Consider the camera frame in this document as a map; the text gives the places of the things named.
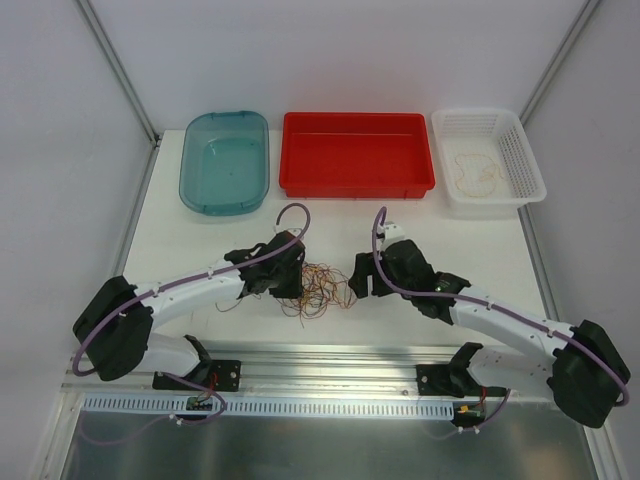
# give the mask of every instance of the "slotted metal strip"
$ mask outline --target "slotted metal strip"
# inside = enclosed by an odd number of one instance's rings
[[[186,395],[87,394],[87,412],[202,415],[187,409]],[[451,420],[453,404],[441,400],[228,397],[225,415],[261,417],[405,418]],[[220,404],[208,400],[213,412]]]

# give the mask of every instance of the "blue-green plastic container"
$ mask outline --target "blue-green plastic container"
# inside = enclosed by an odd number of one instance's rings
[[[205,215],[256,210],[269,191],[269,129],[255,112],[208,113],[187,127],[180,198]]]

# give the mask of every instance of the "white basket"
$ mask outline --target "white basket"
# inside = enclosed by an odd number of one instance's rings
[[[522,124],[512,112],[439,110],[431,123],[456,216],[513,216],[547,195]]]

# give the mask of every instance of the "plastic bin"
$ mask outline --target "plastic bin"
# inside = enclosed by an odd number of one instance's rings
[[[180,198],[204,215],[256,210],[269,190],[269,130],[255,112],[208,113],[187,127]]]
[[[431,116],[455,216],[499,218],[547,195],[518,117],[507,110],[440,110]]]
[[[424,117],[287,113],[280,186],[289,197],[422,198],[435,186]]]

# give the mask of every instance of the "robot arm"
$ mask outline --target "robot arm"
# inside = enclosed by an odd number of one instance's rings
[[[168,282],[136,286],[122,276],[111,278],[76,321],[73,332],[83,344],[94,330],[99,331],[86,353],[103,381],[133,371],[167,372],[208,386],[212,360],[200,342],[189,335],[172,338],[153,330],[205,305],[267,289],[276,298],[300,297],[304,245],[292,243],[295,239],[288,231],[278,233],[268,244],[234,250],[208,268]],[[113,321],[97,328],[118,309],[122,312]]]
[[[393,223],[379,225],[374,234],[374,252],[356,256],[349,281],[358,298],[368,295],[372,276],[373,295],[400,293],[423,315],[505,345],[465,344],[448,365],[431,369],[425,381],[433,391],[463,397],[479,386],[515,389],[554,400],[584,425],[602,426],[621,390],[626,393],[620,386],[628,383],[630,373],[600,326],[585,320],[575,327],[537,317],[498,301],[466,279],[435,272]],[[376,241],[381,242],[378,258]]]

